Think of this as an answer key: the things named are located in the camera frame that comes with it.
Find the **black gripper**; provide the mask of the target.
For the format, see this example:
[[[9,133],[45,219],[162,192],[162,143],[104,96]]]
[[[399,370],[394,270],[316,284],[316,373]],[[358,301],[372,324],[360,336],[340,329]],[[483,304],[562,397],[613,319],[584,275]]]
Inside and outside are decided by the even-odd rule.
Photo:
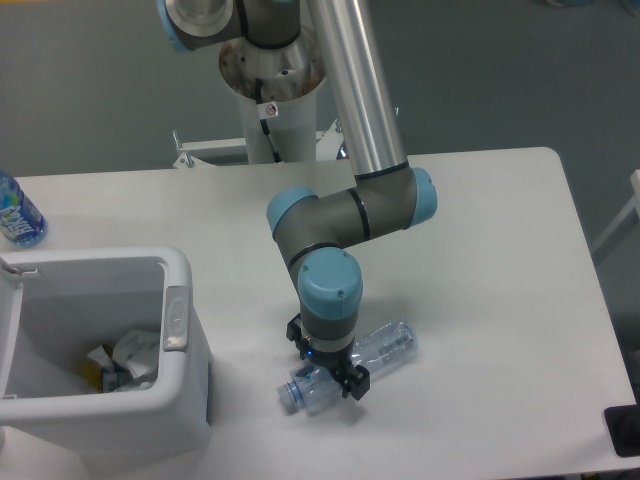
[[[286,325],[286,338],[292,342],[302,359],[324,367],[331,372],[341,388],[343,398],[351,396],[361,400],[370,389],[370,372],[351,360],[355,337],[346,336],[328,344],[313,343],[313,339],[302,337],[300,314],[296,314]]]

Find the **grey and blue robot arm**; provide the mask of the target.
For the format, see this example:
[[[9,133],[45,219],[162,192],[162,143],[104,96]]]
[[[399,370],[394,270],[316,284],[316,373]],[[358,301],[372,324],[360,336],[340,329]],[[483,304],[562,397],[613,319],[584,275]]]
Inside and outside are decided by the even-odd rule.
[[[311,28],[297,1],[160,1],[156,8],[174,49],[221,46],[220,71],[251,102],[273,163],[290,153],[274,136],[266,107],[331,82],[355,184],[323,197],[284,190],[266,217],[299,299],[288,340],[302,359],[326,369],[344,396],[362,398],[370,374],[351,353],[363,280],[348,248],[419,225],[437,209],[429,174],[411,167],[404,151],[367,3],[311,1]]]

